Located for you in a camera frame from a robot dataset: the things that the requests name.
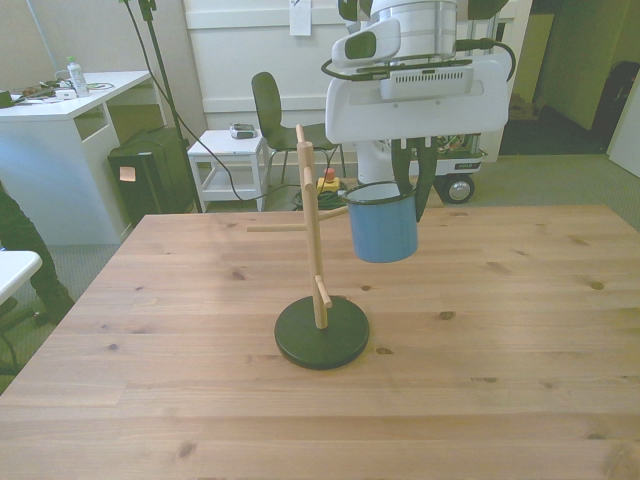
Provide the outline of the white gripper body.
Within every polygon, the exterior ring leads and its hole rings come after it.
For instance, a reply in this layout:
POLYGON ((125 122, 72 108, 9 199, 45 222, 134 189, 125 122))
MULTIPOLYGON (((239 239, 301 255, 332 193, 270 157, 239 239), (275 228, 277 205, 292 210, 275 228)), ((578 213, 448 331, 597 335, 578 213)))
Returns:
POLYGON ((411 67, 387 79, 330 81, 326 137, 333 143, 475 134, 508 120, 510 55, 465 57, 452 67, 411 67))

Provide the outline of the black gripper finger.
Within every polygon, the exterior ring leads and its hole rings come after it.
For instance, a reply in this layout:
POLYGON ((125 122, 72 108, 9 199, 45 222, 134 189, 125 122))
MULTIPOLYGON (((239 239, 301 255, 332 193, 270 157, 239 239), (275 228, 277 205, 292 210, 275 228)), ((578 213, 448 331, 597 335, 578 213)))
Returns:
POLYGON ((401 195, 412 195, 414 185, 409 179, 409 169, 414 147, 413 139, 397 139, 391 143, 392 170, 401 195))
POLYGON ((414 205, 416 220, 420 221, 436 176, 436 146, 433 144, 427 146, 427 138, 416 138, 412 142, 418 162, 414 205))

